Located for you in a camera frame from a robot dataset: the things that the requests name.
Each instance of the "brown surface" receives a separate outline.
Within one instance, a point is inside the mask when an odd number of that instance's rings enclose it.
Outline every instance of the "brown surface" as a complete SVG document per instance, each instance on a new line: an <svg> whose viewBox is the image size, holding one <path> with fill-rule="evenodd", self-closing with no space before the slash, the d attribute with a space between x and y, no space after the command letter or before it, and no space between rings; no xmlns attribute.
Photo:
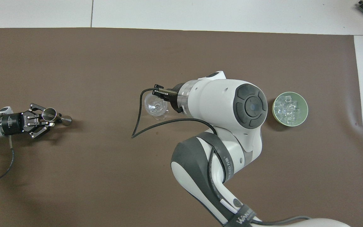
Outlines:
<svg viewBox="0 0 363 227"><path fill-rule="evenodd" d="M226 183L258 217L332 218L363 227L363 126L352 36L99 28L0 29L0 108L54 107L74 122L13 136L0 226L218 226L173 178L176 144L206 128L130 135L141 90L223 70L307 100L307 121L268 115L260 157ZM170 118L181 117L173 111ZM156 121L145 112L140 129ZM0 140L0 173L10 160Z"/></svg>

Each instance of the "metal cup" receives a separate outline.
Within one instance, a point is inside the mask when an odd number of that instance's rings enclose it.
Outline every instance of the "metal cup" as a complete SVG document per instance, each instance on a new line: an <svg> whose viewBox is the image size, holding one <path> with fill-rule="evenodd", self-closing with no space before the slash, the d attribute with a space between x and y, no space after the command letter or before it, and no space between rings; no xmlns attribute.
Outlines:
<svg viewBox="0 0 363 227"><path fill-rule="evenodd" d="M72 118L68 115L58 113L54 108L47 108L42 113L43 120L47 122L59 121L64 126L68 126L72 122Z"/></svg>

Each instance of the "bowl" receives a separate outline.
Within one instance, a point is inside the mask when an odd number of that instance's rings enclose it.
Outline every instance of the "bowl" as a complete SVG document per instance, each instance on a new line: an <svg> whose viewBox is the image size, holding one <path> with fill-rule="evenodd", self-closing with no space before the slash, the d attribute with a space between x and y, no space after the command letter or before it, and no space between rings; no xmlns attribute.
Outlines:
<svg viewBox="0 0 363 227"><path fill-rule="evenodd" d="M300 94L291 91L278 95L273 102L272 108L274 118L282 125L288 127L295 127L302 124L308 115L308 105L306 100ZM294 120L287 120L290 116L295 116L292 114L296 114L296 117L291 117L291 119Z"/></svg>

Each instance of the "white floor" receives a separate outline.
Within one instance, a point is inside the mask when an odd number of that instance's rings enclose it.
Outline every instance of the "white floor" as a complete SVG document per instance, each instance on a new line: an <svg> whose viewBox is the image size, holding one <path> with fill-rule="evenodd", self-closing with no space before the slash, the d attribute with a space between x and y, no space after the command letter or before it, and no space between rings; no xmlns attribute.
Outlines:
<svg viewBox="0 0 363 227"><path fill-rule="evenodd" d="M363 14L358 0L0 0L0 27L127 27L356 35L363 113Z"/></svg>

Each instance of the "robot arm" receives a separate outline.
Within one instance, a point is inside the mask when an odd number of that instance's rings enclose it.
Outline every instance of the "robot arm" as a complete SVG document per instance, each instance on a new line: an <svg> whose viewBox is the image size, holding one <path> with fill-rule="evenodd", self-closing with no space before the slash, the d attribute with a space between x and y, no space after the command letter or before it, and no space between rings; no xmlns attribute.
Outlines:
<svg viewBox="0 0 363 227"><path fill-rule="evenodd" d="M213 134L203 132L177 145L171 160L177 182L223 226L288 223L259 221L253 210L223 185L261 153L260 128L268 111L264 93L246 81L226 79L222 71L172 89L163 89L160 85L155 88L153 95L170 102L177 112L215 128ZM287 226L348 227L323 218Z"/></svg>
<svg viewBox="0 0 363 227"><path fill-rule="evenodd" d="M0 109L0 137L27 132L32 138L37 138L46 134L56 122L67 126L72 119L54 108L44 108L34 103L30 104L29 110L21 113L14 113L12 108L4 107Z"/></svg>

